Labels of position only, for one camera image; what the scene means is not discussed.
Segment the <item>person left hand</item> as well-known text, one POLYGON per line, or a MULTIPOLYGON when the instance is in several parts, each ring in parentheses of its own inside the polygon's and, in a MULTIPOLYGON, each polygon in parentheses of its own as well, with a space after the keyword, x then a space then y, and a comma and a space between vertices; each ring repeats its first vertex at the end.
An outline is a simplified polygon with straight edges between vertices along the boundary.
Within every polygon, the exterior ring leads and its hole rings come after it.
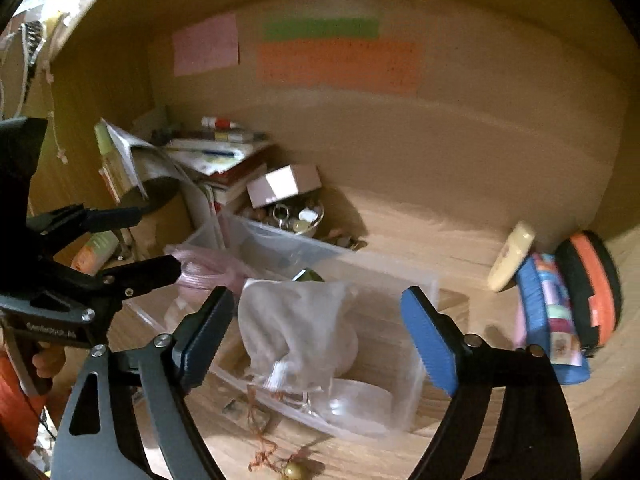
POLYGON ((64 367, 66 362, 65 348, 59 344, 38 342, 38 352, 32 357, 32 365, 40 378, 53 378, 64 367))

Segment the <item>orange sleeve forearm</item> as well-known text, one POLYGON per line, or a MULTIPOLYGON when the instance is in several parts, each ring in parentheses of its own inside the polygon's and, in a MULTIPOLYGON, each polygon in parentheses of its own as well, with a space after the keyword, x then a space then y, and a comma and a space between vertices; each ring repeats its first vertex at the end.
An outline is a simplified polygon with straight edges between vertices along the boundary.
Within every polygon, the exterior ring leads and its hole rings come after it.
POLYGON ((40 426, 39 414, 46 396, 25 396, 8 356, 1 352, 0 370, 1 428, 26 458, 32 452, 40 426))

